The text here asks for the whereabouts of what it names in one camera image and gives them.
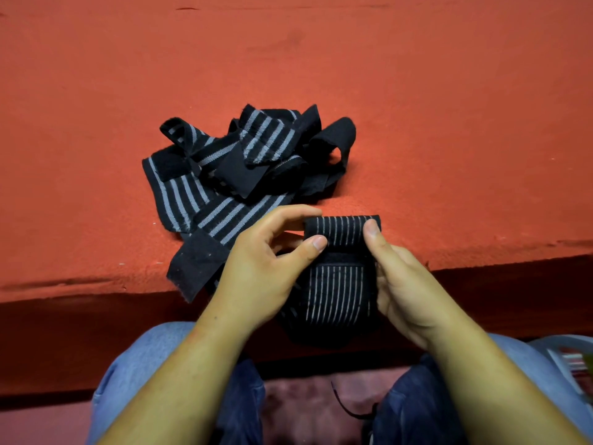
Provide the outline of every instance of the blue jeans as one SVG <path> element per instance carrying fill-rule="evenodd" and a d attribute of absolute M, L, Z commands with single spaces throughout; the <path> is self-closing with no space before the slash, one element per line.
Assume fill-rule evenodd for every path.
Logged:
<path fill-rule="evenodd" d="M 93 396 L 93 418 L 87 444 L 96 443 L 123 408 L 148 381 L 194 326 L 172 322 L 144 333 L 111 364 Z M 590 439 L 593 417 L 573 387 L 544 356 L 516 339 L 492 335 L 502 350 Z M 226 388 L 215 443 L 262 444 L 259 412 L 263 381 L 249 359 L 235 367 Z M 379 405 L 373 422 L 374 444 L 457 444 L 465 442 L 445 383 L 430 356 L 400 377 Z"/>

